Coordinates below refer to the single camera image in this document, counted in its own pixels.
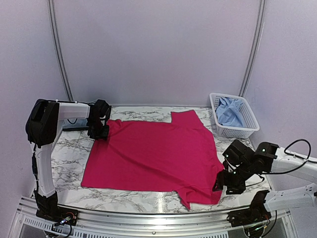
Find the magenta t-shirt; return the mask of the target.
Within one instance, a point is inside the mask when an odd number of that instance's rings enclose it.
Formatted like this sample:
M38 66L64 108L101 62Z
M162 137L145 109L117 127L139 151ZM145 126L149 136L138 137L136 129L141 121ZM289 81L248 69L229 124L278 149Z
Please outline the magenta t-shirt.
M106 140L96 140L81 185L178 193L181 203L215 205L223 169L213 134L194 110L172 112L171 122L109 120Z

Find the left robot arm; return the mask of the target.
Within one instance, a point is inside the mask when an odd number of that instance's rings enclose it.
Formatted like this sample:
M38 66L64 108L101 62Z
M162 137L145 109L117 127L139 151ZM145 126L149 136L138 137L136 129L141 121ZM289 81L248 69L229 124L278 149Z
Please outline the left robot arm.
M105 100L93 103L38 99L28 117L25 130L32 148L32 172L36 180L38 212L51 220L63 213L53 184L51 155L62 125L68 119L85 119L91 139L107 139L111 106Z

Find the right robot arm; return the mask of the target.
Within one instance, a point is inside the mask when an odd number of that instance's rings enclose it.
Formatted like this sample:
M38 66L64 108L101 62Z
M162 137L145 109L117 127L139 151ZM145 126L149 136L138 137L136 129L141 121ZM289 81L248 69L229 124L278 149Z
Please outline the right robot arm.
M223 152L224 170L217 173L213 191L226 190L226 194L242 194L246 181L253 175L291 175L310 184L289 190L261 190L246 209L229 212L233 226L243 222L258 222L271 218L280 209L316 207L317 162L309 156L291 153L277 144L262 142L256 150L234 140Z

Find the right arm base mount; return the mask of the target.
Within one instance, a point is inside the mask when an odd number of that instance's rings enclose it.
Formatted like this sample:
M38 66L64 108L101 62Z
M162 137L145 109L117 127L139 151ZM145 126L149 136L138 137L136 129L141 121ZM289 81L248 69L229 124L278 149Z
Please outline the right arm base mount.
M232 227L245 226L271 219L271 213L260 208L247 208L228 213L227 221Z

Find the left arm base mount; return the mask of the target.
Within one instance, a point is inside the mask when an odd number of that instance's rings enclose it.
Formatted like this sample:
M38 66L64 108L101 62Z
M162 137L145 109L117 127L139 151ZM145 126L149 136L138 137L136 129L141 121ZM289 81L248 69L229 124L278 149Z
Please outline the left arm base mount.
M36 216L39 218L55 222L58 225L67 224L71 226L75 226L77 224L78 215L79 211L76 209L59 206L57 208L57 214L55 215L50 215L49 213L45 213L44 211L40 211L39 209L36 212Z

